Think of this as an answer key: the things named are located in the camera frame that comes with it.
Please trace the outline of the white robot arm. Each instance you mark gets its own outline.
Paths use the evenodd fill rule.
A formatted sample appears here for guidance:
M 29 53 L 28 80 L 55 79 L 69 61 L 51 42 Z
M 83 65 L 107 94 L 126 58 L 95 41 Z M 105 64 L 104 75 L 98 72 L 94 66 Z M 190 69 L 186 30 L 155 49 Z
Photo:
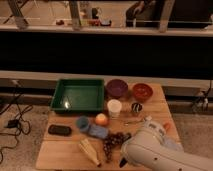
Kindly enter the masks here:
M 165 147 L 165 129 L 145 121 L 121 146 L 119 167 L 145 166 L 153 171 L 213 171 L 213 160 Z

